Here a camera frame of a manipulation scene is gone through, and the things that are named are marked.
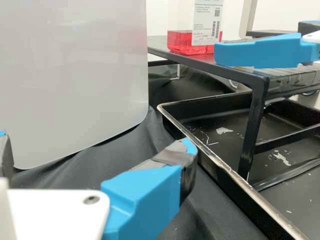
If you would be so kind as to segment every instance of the white wall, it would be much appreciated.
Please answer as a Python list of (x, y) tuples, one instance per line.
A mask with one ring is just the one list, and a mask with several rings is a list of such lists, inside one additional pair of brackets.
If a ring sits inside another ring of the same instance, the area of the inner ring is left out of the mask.
[(298, 30), (298, 22), (320, 20), (320, 0), (258, 0), (254, 30)]
[[(148, 36), (167, 34), (169, 1), (146, 0)], [(244, 0), (224, 0), (224, 40), (239, 38), (243, 4)], [(302, 20), (320, 20), (320, 0), (258, 0), (253, 30), (296, 31), (298, 22)]]

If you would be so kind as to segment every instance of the screw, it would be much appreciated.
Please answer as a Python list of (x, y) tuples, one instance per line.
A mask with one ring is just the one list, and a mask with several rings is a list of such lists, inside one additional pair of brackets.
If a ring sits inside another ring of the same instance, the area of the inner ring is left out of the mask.
[(83, 203), (86, 205), (91, 205), (99, 202), (100, 198), (98, 196), (88, 196)]

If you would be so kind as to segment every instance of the tray rim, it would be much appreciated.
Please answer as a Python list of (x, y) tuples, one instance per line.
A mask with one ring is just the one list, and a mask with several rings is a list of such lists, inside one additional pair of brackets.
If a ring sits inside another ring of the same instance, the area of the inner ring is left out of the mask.
[(250, 198), (252, 198), (267, 214), (269, 214), (287, 233), (294, 239), (309, 239), (292, 221), (287, 219), (278, 209), (276, 209), (268, 200), (257, 192), (246, 180), (244, 180), (236, 171), (234, 171), (226, 162), (224, 162), (215, 152), (208, 148), (200, 139), (195, 137), (187, 128), (176, 120), (169, 112), (165, 110), (166, 106), (175, 105), (180, 102), (192, 102), (201, 99), (210, 99), (212, 97), (225, 97), (226, 94), (215, 96), (206, 96), (181, 101), (162, 103), (157, 106), (159, 112), (166, 117), (182, 134), (189, 138), (202, 151), (216, 167), (223, 170)]

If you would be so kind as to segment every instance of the rack leg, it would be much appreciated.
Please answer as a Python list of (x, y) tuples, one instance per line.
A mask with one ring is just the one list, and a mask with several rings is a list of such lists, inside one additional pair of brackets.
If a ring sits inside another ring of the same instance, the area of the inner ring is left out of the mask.
[(179, 80), (180, 79), (180, 64), (177, 64), (177, 69), (176, 69), (176, 77), (170, 78), (170, 80)]
[(247, 181), (255, 155), (255, 146), (260, 122), (264, 113), (267, 91), (268, 87), (266, 86), (260, 86), (257, 89), (252, 89), (251, 107), (238, 168), (239, 175)]

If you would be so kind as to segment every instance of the white plastic panel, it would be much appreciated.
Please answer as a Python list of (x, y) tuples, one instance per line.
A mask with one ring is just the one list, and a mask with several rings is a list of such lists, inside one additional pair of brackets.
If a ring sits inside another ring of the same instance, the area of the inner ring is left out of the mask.
[(146, 116), (145, 0), (1, 1), (0, 32), (0, 129), (16, 168), (75, 153)]
[(110, 210), (101, 191), (9, 189), (7, 195), (17, 240), (101, 240)]
[(0, 239), (16, 240), (16, 232), (8, 198), (8, 180), (0, 177)]

